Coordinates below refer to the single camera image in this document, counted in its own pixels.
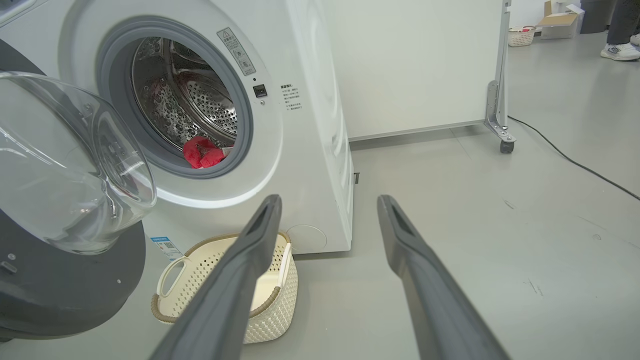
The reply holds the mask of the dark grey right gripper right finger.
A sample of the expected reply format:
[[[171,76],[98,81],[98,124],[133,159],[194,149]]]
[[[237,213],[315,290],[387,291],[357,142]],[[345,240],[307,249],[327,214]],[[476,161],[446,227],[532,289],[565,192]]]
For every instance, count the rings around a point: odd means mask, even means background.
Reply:
[[[377,198],[387,262],[402,281],[422,360],[507,360],[508,353],[438,255],[388,194]]]

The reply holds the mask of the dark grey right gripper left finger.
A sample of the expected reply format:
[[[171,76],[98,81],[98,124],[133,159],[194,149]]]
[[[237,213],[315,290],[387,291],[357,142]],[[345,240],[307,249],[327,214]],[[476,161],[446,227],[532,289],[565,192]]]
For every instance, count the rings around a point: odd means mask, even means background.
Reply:
[[[282,200],[270,194],[208,275],[153,360],[237,360],[258,278],[270,267]]]

